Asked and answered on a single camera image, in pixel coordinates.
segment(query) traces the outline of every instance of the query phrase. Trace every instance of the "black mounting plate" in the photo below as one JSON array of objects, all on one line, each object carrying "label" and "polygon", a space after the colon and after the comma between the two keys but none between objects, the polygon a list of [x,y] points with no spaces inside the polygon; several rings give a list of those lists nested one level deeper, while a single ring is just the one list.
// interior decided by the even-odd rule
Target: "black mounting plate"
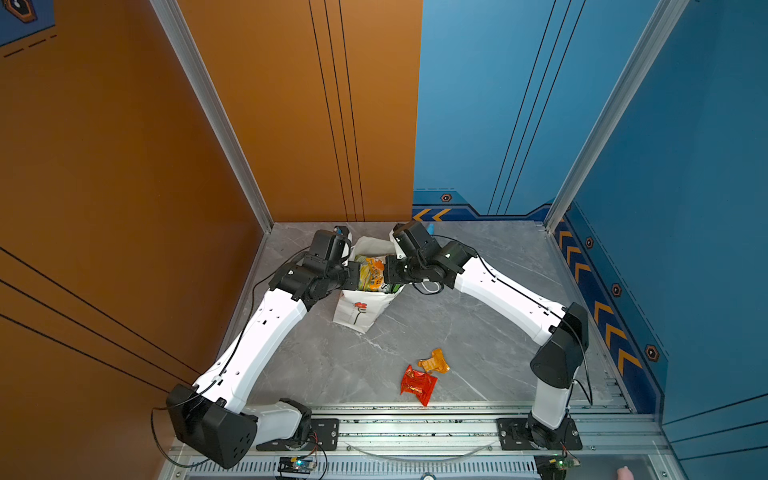
[{"label": "black mounting plate", "polygon": [[[533,437],[526,428],[528,419],[518,417],[515,419],[496,419],[498,439],[502,443],[502,450],[542,450],[533,444]],[[568,450],[581,450],[581,437],[576,429],[576,423],[571,417],[565,417],[560,428],[555,432],[557,438],[563,439]],[[549,450],[560,450],[561,445],[550,445]]]},{"label": "black mounting plate", "polygon": [[[339,419],[312,419],[310,434],[317,434],[317,442],[326,452],[336,450],[339,439]],[[314,445],[307,442],[302,450],[312,450]],[[286,440],[274,440],[272,442],[256,445],[259,452],[295,452],[295,448],[289,448]]]}]

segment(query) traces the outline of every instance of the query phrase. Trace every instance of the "white bag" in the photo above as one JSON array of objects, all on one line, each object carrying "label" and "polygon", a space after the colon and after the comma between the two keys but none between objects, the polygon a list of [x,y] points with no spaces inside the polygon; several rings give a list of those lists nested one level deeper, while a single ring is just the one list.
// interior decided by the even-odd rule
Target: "white bag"
[{"label": "white bag", "polygon": [[[352,247],[349,255],[351,260],[358,255],[366,257],[384,257],[394,255],[395,246],[389,240],[360,237]],[[348,326],[360,333],[366,333],[376,317],[400,294],[402,288],[395,293],[362,292],[357,290],[342,290],[339,304],[333,314],[333,322]]]}]

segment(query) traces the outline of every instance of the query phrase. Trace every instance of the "orange wrapped candy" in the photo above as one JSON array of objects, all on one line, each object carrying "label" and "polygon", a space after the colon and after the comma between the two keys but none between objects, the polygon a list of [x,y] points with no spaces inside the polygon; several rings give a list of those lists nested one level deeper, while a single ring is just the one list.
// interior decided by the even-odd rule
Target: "orange wrapped candy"
[{"label": "orange wrapped candy", "polygon": [[451,367],[445,362],[445,357],[442,355],[442,349],[434,349],[432,351],[432,358],[427,360],[419,360],[419,366],[427,372],[440,372],[448,373]]},{"label": "orange wrapped candy", "polygon": [[402,382],[400,382],[400,395],[404,392],[411,392],[419,398],[422,405],[427,406],[436,383],[437,378],[428,373],[417,372],[408,365],[406,374],[402,376]]}]

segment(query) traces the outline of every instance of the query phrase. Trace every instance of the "marble surface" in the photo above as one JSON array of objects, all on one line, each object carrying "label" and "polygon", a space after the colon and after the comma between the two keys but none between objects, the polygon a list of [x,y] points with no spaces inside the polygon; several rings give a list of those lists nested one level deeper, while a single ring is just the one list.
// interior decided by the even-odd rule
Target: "marble surface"
[{"label": "marble surface", "polygon": [[[316,230],[331,230],[334,224],[338,223],[277,223],[264,246],[256,278],[264,278],[308,246]],[[353,239],[387,238],[394,222],[346,225]],[[444,222],[435,225],[435,233],[476,248],[492,266],[542,296],[564,305],[582,301],[562,257],[536,223]],[[256,288],[257,301],[266,288],[267,282]],[[538,345],[479,300],[448,288],[423,296],[408,286],[368,333],[361,334],[332,322],[338,297],[333,293],[318,302],[288,334],[261,373],[249,404],[286,396],[309,406],[414,403],[415,396],[400,395],[402,375],[409,364],[416,366],[438,347],[451,371],[435,374],[432,402],[533,402],[536,378],[528,363]],[[249,309],[250,301],[238,319],[240,325]],[[587,357],[595,403],[623,405],[613,366],[594,328],[590,345]],[[584,382],[584,369],[578,377]],[[577,389],[573,403],[585,403]]]}]

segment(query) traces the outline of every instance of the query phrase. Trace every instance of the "red candy wrapper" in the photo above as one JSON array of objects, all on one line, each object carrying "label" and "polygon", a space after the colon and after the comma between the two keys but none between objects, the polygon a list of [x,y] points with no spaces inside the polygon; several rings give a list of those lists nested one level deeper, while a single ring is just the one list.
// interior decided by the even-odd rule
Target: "red candy wrapper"
[{"label": "red candy wrapper", "polygon": [[419,397],[419,401],[422,405],[427,406],[430,397],[432,397],[432,390],[435,389],[437,378],[429,375],[428,373],[418,372],[408,365],[406,374],[402,376],[402,382],[400,382],[400,395],[404,392],[411,392],[415,396]]}]

